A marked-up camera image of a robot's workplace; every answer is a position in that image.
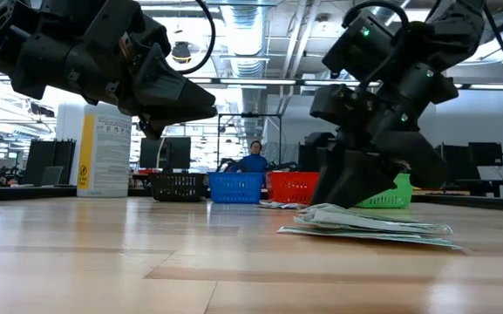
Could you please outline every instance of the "wood grain surface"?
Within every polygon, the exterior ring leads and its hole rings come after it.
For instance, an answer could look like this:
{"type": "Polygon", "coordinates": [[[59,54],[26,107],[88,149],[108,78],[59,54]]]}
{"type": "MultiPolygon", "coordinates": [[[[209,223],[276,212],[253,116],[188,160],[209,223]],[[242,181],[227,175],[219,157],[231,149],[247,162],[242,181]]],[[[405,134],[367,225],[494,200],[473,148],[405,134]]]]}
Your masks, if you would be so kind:
{"type": "Polygon", "coordinates": [[[373,211],[470,252],[278,235],[295,212],[250,205],[0,202],[0,313],[503,313],[503,211],[373,211]]]}

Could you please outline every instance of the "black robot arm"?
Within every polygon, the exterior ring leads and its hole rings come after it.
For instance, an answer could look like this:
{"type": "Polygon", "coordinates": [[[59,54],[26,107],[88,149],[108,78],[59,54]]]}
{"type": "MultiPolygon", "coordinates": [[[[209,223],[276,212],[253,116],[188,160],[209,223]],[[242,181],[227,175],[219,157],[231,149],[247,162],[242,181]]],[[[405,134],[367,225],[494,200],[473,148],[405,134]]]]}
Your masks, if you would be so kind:
{"type": "Polygon", "coordinates": [[[132,0],[0,0],[0,72],[15,92],[46,86],[139,116],[149,138],[164,126],[215,116],[214,96],[166,62],[166,28],[132,0]]]}
{"type": "Polygon", "coordinates": [[[323,58],[332,73],[345,70],[359,80],[319,88],[310,115],[338,126],[336,144],[317,149],[321,171],[313,203],[351,207],[396,187],[411,173],[418,187],[439,188],[446,164],[419,133],[418,118],[430,104],[459,96],[442,71],[473,55],[483,33],[483,0],[443,0],[427,23],[409,22],[385,1],[367,1],[344,18],[344,34],[323,58]],[[396,33],[369,11],[384,6],[401,18],[396,33]],[[368,92],[371,81],[381,84],[368,92]]]}

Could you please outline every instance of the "person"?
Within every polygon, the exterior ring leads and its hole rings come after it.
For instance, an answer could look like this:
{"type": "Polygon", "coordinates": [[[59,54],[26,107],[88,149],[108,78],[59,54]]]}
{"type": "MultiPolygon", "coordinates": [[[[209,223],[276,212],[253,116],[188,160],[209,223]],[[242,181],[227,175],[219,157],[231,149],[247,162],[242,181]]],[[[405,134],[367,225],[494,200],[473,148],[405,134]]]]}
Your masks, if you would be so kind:
{"type": "Polygon", "coordinates": [[[262,144],[258,140],[254,140],[249,147],[251,155],[243,157],[240,161],[236,162],[232,167],[232,172],[238,170],[248,173],[266,173],[268,161],[261,156],[262,144]]]}

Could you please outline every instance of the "computer monitor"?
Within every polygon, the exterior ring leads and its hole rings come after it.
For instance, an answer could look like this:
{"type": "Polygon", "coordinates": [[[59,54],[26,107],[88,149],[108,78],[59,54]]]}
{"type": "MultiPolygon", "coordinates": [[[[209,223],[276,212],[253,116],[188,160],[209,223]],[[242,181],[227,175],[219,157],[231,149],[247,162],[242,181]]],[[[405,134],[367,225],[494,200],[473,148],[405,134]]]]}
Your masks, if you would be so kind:
{"type": "Polygon", "coordinates": [[[503,167],[501,143],[468,143],[476,166],[503,167]]]}
{"type": "Polygon", "coordinates": [[[317,157],[317,147],[312,145],[300,145],[297,163],[300,171],[319,172],[319,157],[317,157]]]}
{"type": "MultiPolygon", "coordinates": [[[[161,139],[141,140],[139,157],[140,167],[156,168],[160,142],[161,139]]],[[[165,138],[158,167],[162,169],[189,169],[191,167],[191,138],[165,138]]]]}
{"type": "Polygon", "coordinates": [[[470,147],[441,145],[437,150],[449,166],[446,180],[448,183],[481,179],[470,147]]]}

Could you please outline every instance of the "paper stack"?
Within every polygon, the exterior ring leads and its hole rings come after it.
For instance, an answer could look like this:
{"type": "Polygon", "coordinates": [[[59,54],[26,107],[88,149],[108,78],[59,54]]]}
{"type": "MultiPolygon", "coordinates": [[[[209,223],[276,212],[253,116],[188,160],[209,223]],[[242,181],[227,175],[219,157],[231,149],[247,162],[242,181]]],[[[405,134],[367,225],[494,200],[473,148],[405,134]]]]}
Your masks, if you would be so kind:
{"type": "Polygon", "coordinates": [[[442,224],[394,219],[332,204],[311,206],[301,209],[299,213],[298,217],[294,217],[294,222],[304,227],[282,227],[278,232],[413,242],[463,249],[451,241],[439,238],[452,234],[452,229],[442,224]]]}
{"type": "Polygon", "coordinates": [[[256,205],[258,208],[274,208],[274,209],[303,209],[307,208],[307,205],[303,204],[297,204],[297,203],[280,203],[277,201],[260,201],[258,205],[256,205]]]}

